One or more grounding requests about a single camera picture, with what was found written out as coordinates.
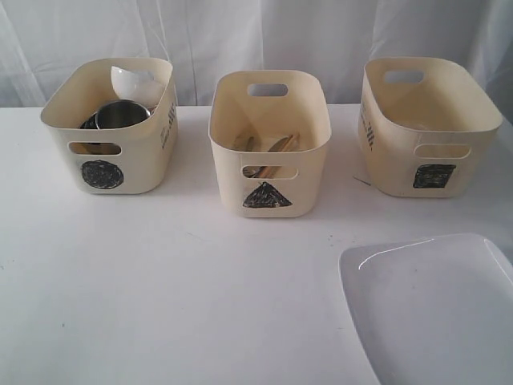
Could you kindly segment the white backdrop curtain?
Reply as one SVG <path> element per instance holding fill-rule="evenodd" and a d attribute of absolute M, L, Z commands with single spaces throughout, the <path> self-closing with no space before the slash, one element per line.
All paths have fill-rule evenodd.
<path fill-rule="evenodd" d="M 43 105 L 80 65 L 154 57 L 183 105 L 207 105 L 233 71 L 316 76 L 329 103 L 356 103 L 371 59 L 430 56 L 465 67 L 512 114 L 509 1 L 4 1 L 1 104 Z"/>

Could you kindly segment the brown wooden chopstick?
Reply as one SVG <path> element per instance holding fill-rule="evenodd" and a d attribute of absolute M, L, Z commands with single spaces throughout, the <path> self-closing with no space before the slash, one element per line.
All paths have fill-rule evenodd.
<path fill-rule="evenodd" d="M 287 136 L 288 141 L 282 148 L 281 152 L 288 152 L 295 148 L 300 135 L 298 133 Z M 256 174 L 256 178 L 272 178 L 280 166 L 262 166 L 260 171 Z"/>

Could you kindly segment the steel table knife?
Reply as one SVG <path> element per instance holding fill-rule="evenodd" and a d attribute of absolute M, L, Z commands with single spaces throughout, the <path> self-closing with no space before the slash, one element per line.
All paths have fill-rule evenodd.
<path fill-rule="evenodd" d="M 281 152 L 284 145 L 287 143 L 288 138 L 284 137 L 280 140 L 278 140 L 275 144 L 271 146 L 271 148 L 268 150 L 268 152 Z"/>

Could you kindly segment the white square plate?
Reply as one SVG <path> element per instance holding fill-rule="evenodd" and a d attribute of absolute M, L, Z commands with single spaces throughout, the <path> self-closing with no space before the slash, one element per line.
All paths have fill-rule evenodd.
<path fill-rule="evenodd" d="M 339 273 L 379 383 L 511 383 L 512 265 L 486 237 L 356 246 Z"/>

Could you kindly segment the cream bin with square mark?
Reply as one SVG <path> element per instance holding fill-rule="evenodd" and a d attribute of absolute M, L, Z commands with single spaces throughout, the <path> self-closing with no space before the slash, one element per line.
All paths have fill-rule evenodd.
<path fill-rule="evenodd" d="M 364 67 L 358 135 L 372 184 L 394 197 L 461 194 L 503 116 L 471 74 L 430 57 Z"/>

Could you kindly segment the cream bin with circle mark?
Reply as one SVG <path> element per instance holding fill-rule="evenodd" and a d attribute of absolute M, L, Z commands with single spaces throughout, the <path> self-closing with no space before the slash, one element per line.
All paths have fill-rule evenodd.
<path fill-rule="evenodd" d="M 111 68 L 148 71 L 164 86 L 143 122 L 126 128 L 84 129 L 83 123 L 116 100 Z M 106 58 L 83 64 L 43 108 L 40 120 L 72 175 L 91 194 L 139 194 L 164 179 L 178 134 L 173 66 L 157 58 Z"/>

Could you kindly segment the white ceramic bowl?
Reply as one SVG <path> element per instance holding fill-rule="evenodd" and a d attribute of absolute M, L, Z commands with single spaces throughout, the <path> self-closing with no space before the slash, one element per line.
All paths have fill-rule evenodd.
<path fill-rule="evenodd" d="M 111 85 L 119 99 L 129 99 L 146 108 L 154 108 L 164 94 L 164 85 L 150 71 L 129 71 L 111 66 Z"/>

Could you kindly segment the cream bin with triangle mark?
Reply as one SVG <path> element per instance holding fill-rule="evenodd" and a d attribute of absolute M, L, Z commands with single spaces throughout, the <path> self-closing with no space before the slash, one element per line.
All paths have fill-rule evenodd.
<path fill-rule="evenodd" d="M 298 133 L 288 152 L 268 152 Z M 233 149 L 240 134 L 255 137 L 252 152 Z M 212 102 L 208 135 L 223 205 L 241 217 L 299 217 L 316 203 L 331 139 L 319 80 L 294 70 L 237 71 L 221 78 Z M 272 178 L 243 175 L 243 168 L 280 166 Z"/>

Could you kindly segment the steel spoon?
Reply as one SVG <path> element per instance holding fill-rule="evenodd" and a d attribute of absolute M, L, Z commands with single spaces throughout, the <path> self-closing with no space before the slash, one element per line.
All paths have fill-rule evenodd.
<path fill-rule="evenodd" d="M 239 152 L 252 152 L 255 147 L 255 137 L 249 134 L 240 134 L 233 143 L 233 149 Z M 243 168 L 243 175 L 252 178 L 257 173 L 255 166 L 246 166 Z"/>

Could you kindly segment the steel mug with wire handle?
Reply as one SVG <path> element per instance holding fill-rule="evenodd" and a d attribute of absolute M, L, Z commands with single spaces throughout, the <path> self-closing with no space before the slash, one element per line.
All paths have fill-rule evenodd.
<path fill-rule="evenodd" d="M 95 114 L 98 129 L 126 128 L 140 124 L 150 117 L 150 110 L 129 99 L 117 99 L 104 104 Z"/>

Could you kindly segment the shiny steel mug front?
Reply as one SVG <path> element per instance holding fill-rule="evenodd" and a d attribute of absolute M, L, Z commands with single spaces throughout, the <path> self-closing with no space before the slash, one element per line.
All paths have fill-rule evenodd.
<path fill-rule="evenodd" d="M 81 126 L 80 129 L 97 129 L 96 124 L 96 114 L 91 115 L 87 120 L 85 120 Z"/>

